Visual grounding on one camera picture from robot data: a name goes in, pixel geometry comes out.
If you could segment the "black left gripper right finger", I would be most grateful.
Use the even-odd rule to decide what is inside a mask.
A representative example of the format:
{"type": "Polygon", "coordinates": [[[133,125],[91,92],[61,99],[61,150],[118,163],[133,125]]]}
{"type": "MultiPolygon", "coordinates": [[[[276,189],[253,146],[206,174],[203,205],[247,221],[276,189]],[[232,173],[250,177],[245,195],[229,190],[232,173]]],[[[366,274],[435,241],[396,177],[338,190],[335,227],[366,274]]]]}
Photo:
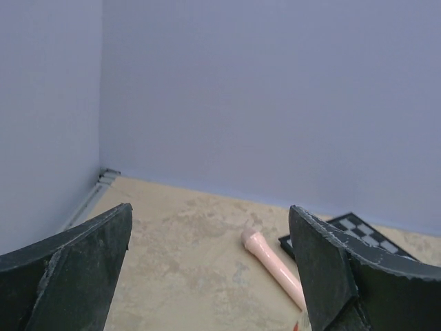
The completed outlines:
{"type": "Polygon", "coordinates": [[[440,268],[375,248],[304,208],[289,231],[312,330],[439,330],[440,268]]]}

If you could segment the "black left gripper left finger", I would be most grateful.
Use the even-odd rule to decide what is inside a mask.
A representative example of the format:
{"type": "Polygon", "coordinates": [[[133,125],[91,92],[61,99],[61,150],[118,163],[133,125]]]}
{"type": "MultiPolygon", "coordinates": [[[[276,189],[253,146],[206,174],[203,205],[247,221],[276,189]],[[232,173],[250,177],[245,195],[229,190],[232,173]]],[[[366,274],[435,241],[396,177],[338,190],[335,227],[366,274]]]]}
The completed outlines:
{"type": "Polygon", "coordinates": [[[132,231],[132,206],[1,255],[2,330],[103,330],[132,231]]]}

